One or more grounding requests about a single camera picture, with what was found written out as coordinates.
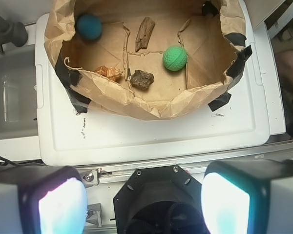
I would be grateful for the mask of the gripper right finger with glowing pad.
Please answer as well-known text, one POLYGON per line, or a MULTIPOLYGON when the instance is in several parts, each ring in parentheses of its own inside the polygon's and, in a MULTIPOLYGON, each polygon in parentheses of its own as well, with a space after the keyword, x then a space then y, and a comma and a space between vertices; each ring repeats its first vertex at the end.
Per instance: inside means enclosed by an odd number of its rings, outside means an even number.
POLYGON ((293 234, 293 159, 210 163, 201 206, 212 234, 293 234))

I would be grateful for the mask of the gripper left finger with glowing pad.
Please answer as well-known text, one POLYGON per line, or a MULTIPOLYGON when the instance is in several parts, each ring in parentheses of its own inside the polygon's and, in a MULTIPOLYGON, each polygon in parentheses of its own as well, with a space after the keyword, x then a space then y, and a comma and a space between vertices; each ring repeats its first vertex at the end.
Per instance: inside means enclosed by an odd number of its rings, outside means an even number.
POLYGON ((86 210, 75 168, 0 167, 0 234, 81 234, 86 210))

